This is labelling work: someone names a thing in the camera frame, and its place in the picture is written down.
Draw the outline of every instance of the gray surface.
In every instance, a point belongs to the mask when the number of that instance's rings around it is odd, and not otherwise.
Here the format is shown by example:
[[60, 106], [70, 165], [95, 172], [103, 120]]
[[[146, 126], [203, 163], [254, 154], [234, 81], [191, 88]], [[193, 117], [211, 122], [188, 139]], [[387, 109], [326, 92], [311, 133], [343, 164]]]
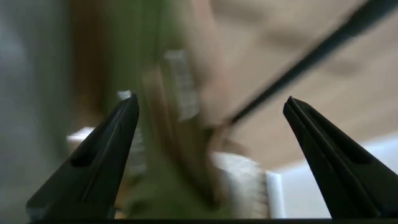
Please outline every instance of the gray surface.
[[0, 0], [0, 222], [24, 205], [67, 156], [66, 1]]

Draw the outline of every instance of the black cable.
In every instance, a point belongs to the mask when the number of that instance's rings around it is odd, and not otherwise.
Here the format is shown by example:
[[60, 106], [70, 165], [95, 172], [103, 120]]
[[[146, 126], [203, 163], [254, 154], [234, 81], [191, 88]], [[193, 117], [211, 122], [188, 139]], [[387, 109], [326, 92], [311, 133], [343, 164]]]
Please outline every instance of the black cable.
[[338, 47], [345, 44], [351, 37], [359, 35], [370, 28], [378, 20], [382, 19], [389, 12], [392, 12], [398, 5], [397, 0], [368, 0], [334, 33], [327, 37], [315, 50], [306, 55], [290, 70], [285, 72], [271, 86], [267, 87], [259, 96], [250, 102], [237, 115], [232, 117], [232, 124], [253, 112], [278, 91], [291, 84], [295, 79], [303, 75], [316, 63], [326, 58]]

